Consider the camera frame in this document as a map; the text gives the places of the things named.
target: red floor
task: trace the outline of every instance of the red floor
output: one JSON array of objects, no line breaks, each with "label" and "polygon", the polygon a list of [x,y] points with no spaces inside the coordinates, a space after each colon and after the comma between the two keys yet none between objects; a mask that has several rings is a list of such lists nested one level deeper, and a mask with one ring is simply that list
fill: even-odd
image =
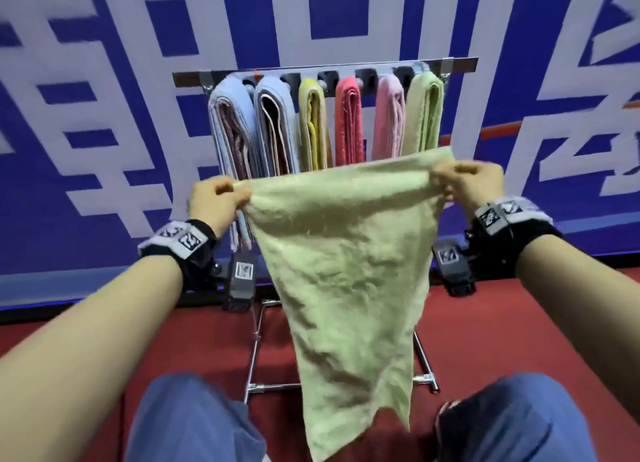
[{"label": "red floor", "polygon": [[[627,271],[640,280],[640,269]],[[36,324],[0,328],[0,353],[35,330]],[[85,461],[117,461],[136,407],[149,382],[166,372],[196,372],[239,399],[250,355],[252,321],[248,315],[219,309],[176,310],[131,380],[124,411],[116,407]],[[278,308],[268,310],[258,382],[297,380],[291,338]],[[589,421],[601,461],[636,461],[640,426],[620,407],[595,375],[515,280],[484,282],[467,299],[431,290],[418,331],[441,386],[432,394],[416,387],[412,431],[405,433],[393,413],[379,414],[375,425],[332,461],[420,461],[435,455],[432,426],[446,400],[459,399],[497,377],[517,371],[542,372],[560,381]],[[299,393],[255,395],[252,418],[268,443],[273,462],[310,460],[304,438]]]}]

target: backdrop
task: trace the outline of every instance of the backdrop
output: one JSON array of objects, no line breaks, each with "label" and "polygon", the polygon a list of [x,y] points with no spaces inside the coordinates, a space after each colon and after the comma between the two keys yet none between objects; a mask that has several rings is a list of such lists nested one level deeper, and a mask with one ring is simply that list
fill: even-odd
[{"label": "backdrop", "polygon": [[174,71],[477,56],[442,142],[588,253],[638,251],[639,44],[640,0],[0,0],[0,306],[89,294],[218,173]]}]

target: jeans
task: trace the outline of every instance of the jeans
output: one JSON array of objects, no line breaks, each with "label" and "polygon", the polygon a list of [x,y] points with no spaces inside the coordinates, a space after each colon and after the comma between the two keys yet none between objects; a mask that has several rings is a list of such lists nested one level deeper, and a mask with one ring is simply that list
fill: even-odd
[{"label": "jeans", "polygon": [[[596,461],[569,394],[541,374],[504,377],[440,417],[442,447],[460,462]],[[266,443],[247,407],[188,374],[151,383],[131,427],[126,462],[262,462]]]}]

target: left hand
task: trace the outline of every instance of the left hand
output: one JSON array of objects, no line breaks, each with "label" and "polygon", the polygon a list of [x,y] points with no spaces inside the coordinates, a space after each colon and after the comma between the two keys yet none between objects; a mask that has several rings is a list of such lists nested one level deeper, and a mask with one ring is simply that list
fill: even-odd
[{"label": "left hand", "polygon": [[235,179],[222,175],[193,185],[189,197],[189,218],[199,219],[211,226],[220,239],[236,219],[236,211],[251,198],[247,186],[234,191]]}]

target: pink towel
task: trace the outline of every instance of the pink towel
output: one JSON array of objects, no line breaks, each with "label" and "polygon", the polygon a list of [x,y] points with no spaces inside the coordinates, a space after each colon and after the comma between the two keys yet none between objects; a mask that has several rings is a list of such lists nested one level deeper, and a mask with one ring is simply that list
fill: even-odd
[{"label": "pink towel", "polygon": [[360,88],[355,77],[345,77],[335,88],[335,165],[364,161]]},{"label": "pink towel", "polygon": [[380,77],[371,159],[399,157],[404,134],[404,89],[393,74]]}]

